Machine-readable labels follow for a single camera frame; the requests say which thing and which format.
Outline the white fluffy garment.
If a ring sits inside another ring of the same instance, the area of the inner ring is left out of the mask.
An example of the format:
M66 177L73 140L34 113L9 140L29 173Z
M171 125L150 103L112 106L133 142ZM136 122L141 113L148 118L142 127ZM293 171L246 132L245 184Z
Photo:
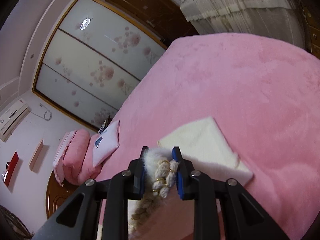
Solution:
M146 189L142 200L128 202L129 239L183 239L193 231L194 202L180 200L174 190L173 172L181 165L172 157L175 146L210 178L246 185L253 177L212 117L185 124L143 153Z

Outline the folded pink quilt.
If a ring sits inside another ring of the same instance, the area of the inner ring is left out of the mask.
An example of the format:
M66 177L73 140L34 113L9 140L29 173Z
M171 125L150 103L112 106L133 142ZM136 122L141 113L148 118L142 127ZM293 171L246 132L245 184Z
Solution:
M85 129L64 135L53 160L54 176L60 185L65 181L72 185L81 185L98 176L102 166L93 166L93 148L98 137L98 134L90 135Z

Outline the brown wooden headboard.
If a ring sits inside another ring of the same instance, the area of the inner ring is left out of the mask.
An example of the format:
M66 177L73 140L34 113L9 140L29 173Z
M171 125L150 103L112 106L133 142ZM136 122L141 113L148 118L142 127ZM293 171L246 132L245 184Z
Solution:
M78 185L73 185L66 180L60 185L56 181L54 172L51 173L46 190L46 215L48 219L78 187Z

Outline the pink plush bed blanket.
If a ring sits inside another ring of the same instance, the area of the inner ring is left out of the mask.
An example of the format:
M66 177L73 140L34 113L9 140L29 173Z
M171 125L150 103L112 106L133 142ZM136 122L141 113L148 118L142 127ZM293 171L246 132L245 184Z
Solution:
M175 40L116 114L120 145L97 180L208 116L253 172L248 192L291 239L301 239L319 213L319 59L280 40Z

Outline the floral sliding wardrobe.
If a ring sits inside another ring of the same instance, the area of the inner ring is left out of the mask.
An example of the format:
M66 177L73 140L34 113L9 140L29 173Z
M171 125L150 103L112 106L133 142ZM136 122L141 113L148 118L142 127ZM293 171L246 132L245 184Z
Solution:
M96 130L165 52L146 28L100 0L75 0L54 28L32 91Z

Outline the dark brown wooden door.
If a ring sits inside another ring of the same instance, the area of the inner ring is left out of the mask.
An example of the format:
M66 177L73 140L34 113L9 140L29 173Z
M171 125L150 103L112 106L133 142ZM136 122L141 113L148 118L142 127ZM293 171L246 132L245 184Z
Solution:
M106 0L157 35L165 46L199 33L172 0Z

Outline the wooden drawer chest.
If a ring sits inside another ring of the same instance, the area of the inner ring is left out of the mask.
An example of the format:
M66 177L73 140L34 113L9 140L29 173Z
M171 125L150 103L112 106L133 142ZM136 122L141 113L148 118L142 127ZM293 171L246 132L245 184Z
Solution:
M297 4L303 19L306 50L319 59L319 20L312 15L302 0L297 0Z

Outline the wooden wall shelf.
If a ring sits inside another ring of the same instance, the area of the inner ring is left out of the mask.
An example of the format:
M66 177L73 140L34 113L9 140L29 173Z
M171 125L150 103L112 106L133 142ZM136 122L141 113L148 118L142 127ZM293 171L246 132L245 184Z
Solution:
M43 139L41 139L40 142L38 143L38 145L36 146L35 151L29 161L29 164L28 164L29 170L32 171L34 169L35 163L36 163L36 161L42 151L43 146L44 146Z

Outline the red wall shelf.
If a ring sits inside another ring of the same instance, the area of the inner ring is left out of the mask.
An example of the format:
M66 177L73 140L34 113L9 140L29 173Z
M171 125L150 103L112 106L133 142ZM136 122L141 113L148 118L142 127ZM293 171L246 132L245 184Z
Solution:
M6 170L2 173L2 181L6 185L6 187L9 187L10 185L10 181L18 161L18 153L15 152L11 160L6 163Z

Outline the white wall air conditioner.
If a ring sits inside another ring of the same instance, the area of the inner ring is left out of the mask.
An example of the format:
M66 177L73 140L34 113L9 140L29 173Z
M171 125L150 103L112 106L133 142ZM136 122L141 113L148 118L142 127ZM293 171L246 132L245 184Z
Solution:
M1 116L1 141L6 142L15 127L29 113L29 106L23 99L17 100Z

